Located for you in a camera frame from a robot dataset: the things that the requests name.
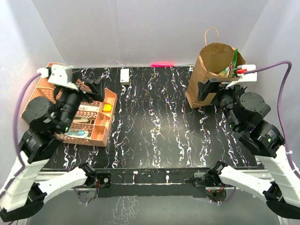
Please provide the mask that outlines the green chips bag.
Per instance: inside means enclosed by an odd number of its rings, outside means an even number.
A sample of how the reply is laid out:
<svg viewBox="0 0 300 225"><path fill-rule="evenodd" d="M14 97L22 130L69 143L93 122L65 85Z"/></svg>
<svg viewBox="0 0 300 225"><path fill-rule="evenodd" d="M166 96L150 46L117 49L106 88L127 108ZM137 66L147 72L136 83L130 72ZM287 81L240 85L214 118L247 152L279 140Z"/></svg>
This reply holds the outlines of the green chips bag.
<svg viewBox="0 0 300 225"><path fill-rule="evenodd" d="M229 77L233 78L234 77L234 71L236 69L236 64L237 64L237 57L238 57L238 49L234 51L233 59L229 66L222 70L218 75L223 76L223 77Z"/></svg>

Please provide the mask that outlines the brown paper bag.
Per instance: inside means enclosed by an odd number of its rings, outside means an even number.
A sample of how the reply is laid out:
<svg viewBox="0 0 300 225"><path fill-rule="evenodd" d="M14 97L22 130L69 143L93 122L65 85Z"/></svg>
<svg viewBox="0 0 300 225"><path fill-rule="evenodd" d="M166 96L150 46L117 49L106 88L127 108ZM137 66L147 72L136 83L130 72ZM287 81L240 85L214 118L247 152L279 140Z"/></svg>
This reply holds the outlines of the brown paper bag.
<svg viewBox="0 0 300 225"><path fill-rule="evenodd" d="M221 76L221 73L232 62L234 56L237 56L236 65L244 65L246 61L234 47L216 41L205 44L196 60L192 75L189 79L189 85L186 90L186 98L192 109L210 105L215 94L210 93L205 100L198 99L198 83L206 83L209 79L215 78L218 81L232 82L238 80L236 77Z"/></svg>

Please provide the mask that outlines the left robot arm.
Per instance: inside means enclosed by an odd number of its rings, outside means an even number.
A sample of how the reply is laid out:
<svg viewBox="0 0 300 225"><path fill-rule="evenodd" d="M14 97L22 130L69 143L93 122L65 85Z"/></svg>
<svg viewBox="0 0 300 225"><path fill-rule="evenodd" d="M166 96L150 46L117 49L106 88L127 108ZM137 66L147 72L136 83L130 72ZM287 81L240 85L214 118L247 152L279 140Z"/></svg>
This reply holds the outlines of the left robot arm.
<svg viewBox="0 0 300 225"><path fill-rule="evenodd" d="M45 203L78 186L93 187L97 172L88 163L71 169L51 180L36 182L40 170L61 145L57 134L67 133L82 102L102 102L105 99L105 79L86 80L90 91L57 84L55 103L46 97L36 97L22 114L29 129L18 139L13 135L17 157L0 194L0 217L9 224L29 218Z"/></svg>

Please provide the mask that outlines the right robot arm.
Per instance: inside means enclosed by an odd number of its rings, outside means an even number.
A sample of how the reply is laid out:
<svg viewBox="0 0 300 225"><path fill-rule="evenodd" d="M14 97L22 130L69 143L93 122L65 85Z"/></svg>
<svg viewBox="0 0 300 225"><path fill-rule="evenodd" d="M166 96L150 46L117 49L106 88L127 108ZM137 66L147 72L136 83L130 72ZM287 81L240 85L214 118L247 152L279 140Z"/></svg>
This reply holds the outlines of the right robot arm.
<svg viewBox="0 0 300 225"><path fill-rule="evenodd" d="M264 120L271 107L259 94L246 92L240 85L228 88L228 84L214 78L198 82L198 98L215 94L212 103L221 107L229 127L240 134L239 141L262 162L273 180L262 180L218 161L203 176L194 174L185 182L234 186L260 198L278 216L299 219L300 181L289 165L284 137Z"/></svg>

